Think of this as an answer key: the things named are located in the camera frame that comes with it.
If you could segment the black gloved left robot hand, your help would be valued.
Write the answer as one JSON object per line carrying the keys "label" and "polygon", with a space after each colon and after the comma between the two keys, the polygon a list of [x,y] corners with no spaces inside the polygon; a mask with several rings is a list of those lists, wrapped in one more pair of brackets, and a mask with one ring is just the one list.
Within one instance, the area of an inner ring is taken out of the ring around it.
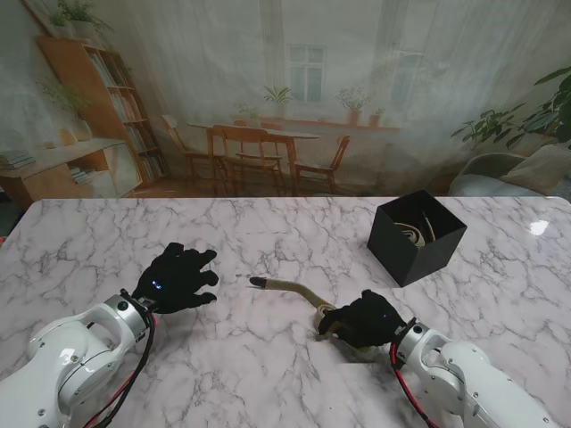
{"label": "black gloved left robot hand", "polygon": [[217,300],[211,292],[199,293],[205,285],[215,286],[219,277],[203,268],[217,257],[217,252],[186,250],[181,243],[170,243],[140,276],[132,298],[149,303],[158,314],[177,313]]}

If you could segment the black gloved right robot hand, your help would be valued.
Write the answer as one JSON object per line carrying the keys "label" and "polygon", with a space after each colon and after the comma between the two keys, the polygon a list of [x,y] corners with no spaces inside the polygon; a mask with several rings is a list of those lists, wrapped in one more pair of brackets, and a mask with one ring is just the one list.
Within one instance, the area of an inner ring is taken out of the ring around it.
{"label": "black gloved right robot hand", "polygon": [[327,312],[319,322],[318,333],[337,338],[354,349],[383,346],[393,342],[416,323],[405,322],[382,295],[364,290],[351,304]]}

